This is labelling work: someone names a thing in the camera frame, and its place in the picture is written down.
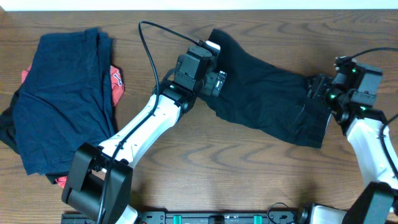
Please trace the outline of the black shorts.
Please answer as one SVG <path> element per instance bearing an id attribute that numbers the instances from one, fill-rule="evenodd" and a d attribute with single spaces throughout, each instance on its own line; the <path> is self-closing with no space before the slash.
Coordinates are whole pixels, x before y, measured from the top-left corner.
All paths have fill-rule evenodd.
<path id="1" fill-rule="evenodd" d="M 307 77 L 249 55 L 222 30 L 209 40 L 221 47 L 216 68 L 227 77 L 219 96 L 199 97 L 219 118 L 298 146 L 322 146 L 330 110 L 308 97 Z"/>

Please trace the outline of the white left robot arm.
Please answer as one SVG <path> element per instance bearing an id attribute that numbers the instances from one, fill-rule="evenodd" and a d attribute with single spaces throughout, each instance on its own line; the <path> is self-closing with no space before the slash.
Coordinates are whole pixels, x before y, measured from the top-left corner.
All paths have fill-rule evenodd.
<path id="1" fill-rule="evenodd" d="M 76 151 L 62 201 L 96 223 L 135 223 L 129 204 L 135 166 L 166 130 L 189 112 L 198 95 L 218 96 L 227 74 L 216 71 L 221 47 L 209 40 L 180 55 L 154 88 L 142 111 L 122 130 L 94 147 Z"/>

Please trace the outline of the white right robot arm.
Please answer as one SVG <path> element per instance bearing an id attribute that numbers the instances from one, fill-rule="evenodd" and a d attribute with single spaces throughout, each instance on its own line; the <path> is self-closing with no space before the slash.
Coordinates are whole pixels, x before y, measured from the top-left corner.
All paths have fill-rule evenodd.
<path id="1" fill-rule="evenodd" d="M 382 70 L 344 56 L 335 60 L 336 76 L 319 74 L 308 96 L 326 103 L 356 155 L 364 190 L 347 211 L 318 203 L 303 207 L 297 223 L 385 223 L 397 213 L 397 154 L 389 120 L 373 106 Z"/>

